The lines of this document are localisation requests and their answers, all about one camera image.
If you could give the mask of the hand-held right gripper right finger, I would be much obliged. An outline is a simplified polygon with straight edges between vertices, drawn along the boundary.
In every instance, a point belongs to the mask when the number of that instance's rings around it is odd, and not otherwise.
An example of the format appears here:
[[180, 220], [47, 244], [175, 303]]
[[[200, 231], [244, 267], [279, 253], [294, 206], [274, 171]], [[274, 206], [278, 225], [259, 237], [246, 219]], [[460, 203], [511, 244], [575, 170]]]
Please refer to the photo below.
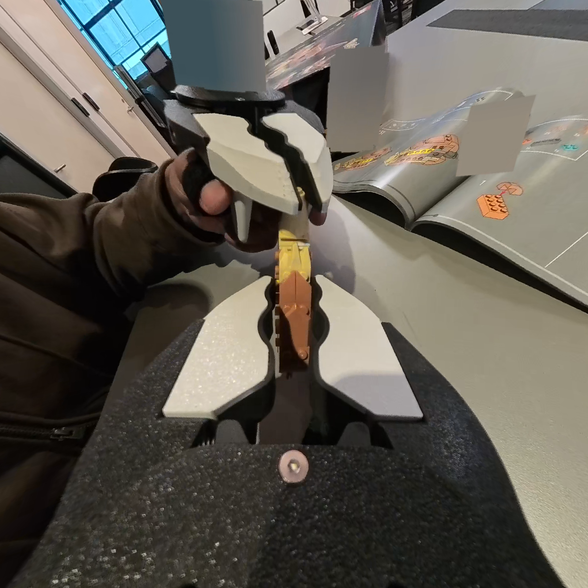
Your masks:
[[314, 279], [313, 296], [312, 369], [318, 383], [376, 420], [422, 420], [377, 315], [322, 275]]

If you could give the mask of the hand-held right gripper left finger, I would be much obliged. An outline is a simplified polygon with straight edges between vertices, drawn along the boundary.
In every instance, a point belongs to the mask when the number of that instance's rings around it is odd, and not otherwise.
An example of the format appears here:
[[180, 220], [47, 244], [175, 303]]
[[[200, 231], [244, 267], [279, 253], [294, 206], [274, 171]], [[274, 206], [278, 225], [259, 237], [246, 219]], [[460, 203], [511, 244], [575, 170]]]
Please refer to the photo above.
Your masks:
[[162, 412], [165, 417], [262, 420], [275, 400], [274, 280], [260, 277], [217, 305]]

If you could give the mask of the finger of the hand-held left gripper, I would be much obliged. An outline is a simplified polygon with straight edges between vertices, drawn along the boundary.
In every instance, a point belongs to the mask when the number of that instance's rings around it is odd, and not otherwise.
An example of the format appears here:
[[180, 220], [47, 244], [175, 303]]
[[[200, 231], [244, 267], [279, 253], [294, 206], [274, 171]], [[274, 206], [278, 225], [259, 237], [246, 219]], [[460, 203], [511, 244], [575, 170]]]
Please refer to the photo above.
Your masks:
[[331, 197], [331, 157], [320, 128], [294, 112], [262, 118], [262, 140], [283, 158], [294, 188], [305, 193], [306, 203], [326, 214]]
[[248, 240], [254, 203], [298, 214], [298, 191], [285, 160], [251, 134], [246, 119], [216, 113], [193, 116], [209, 139], [206, 153], [211, 171], [235, 194], [232, 215], [239, 241]]

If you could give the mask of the brown tan brick-built model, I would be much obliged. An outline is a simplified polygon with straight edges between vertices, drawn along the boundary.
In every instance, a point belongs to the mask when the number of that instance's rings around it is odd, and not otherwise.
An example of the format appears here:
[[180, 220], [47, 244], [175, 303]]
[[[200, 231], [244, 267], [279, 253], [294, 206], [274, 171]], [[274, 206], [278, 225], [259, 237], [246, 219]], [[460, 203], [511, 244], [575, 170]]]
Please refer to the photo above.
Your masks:
[[275, 346], [278, 370], [285, 378], [308, 368], [311, 355], [312, 254], [305, 192], [302, 209], [283, 216], [275, 254]]

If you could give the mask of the grey desk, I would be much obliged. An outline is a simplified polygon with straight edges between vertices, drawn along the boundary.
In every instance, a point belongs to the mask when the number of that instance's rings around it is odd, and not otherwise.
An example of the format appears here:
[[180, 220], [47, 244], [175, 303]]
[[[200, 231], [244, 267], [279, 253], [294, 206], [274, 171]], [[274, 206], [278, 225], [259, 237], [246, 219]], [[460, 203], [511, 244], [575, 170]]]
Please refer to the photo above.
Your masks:
[[[531, 125], [587, 107], [587, 42], [428, 26], [391, 33], [384, 120], [411, 120], [495, 86], [535, 95]], [[463, 396], [495, 444], [562, 581], [587, 587], [587, 315], [346, 201], [313, 231], [313, 260], [390, 322]]]

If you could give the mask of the black office chair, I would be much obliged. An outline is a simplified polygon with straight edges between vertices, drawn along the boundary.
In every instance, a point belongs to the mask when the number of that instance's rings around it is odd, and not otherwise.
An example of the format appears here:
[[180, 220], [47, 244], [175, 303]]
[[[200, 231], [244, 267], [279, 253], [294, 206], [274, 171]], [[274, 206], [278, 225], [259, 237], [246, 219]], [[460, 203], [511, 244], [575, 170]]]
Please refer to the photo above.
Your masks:
[[108, 171], [99, 175], [92, 186], [92, 195], [100, 202], [108, 202], [133, 188], [141, 175], [154, 173], [158, 165], [136, 157], [116, 158]]

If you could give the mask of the cardboard set box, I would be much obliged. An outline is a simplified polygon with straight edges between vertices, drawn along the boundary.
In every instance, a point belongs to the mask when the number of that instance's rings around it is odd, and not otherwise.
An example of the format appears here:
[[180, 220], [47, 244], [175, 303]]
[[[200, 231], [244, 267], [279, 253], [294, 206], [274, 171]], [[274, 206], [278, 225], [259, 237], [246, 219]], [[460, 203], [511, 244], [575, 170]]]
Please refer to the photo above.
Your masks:
[[337, 51], [381, 46], [385, 38], [382, 2], [371, 1], [270, 60], [266, 64], [267, 88], [282, 90], [328, 68]]

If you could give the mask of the window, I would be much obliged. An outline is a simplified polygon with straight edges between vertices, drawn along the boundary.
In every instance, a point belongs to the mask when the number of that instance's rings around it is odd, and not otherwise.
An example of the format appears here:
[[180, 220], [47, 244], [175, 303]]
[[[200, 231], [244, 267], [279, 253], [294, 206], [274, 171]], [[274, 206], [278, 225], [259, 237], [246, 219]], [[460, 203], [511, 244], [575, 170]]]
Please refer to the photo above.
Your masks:
[[141, 59], [154, 45], [160, 45], [170, 56], [158, 1], [58, 3], [111, 70], [122, 66], [136, 80], [147, 72]]

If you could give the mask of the clear acrylic stand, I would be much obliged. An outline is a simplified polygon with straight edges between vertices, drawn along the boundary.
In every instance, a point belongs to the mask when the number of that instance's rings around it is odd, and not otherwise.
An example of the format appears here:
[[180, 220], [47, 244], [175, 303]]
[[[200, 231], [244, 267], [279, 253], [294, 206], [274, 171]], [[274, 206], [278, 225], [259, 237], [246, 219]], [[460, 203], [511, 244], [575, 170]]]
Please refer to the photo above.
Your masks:
[[294, 30], [302, 35], [317, 35], [337, 24], [342, 18], [331, 15], [313, 15], [299, 22]]

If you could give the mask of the beige cabinet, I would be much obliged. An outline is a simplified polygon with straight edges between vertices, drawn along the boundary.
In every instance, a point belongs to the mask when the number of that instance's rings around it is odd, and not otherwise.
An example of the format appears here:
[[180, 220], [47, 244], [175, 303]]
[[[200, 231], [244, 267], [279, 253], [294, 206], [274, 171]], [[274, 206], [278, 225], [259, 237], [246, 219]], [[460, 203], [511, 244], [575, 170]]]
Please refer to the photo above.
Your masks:
[[173, 149], [57, 1], [1, 1], [1, 133], [77, 192]]

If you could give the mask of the grey open instruction booklet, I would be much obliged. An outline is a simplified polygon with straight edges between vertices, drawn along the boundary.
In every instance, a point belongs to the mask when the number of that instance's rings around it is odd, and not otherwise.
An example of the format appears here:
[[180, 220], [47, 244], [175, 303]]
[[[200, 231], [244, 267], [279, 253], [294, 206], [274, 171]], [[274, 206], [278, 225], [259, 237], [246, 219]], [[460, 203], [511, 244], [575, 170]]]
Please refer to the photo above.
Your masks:
[[513, 172], [457, 176], [470, 108], [497, 87], [414, 121], [388, 120], [372, 151], [334, 163], [334, 194], [577, 308], [587, 309], [587, 117], [526, 131]]

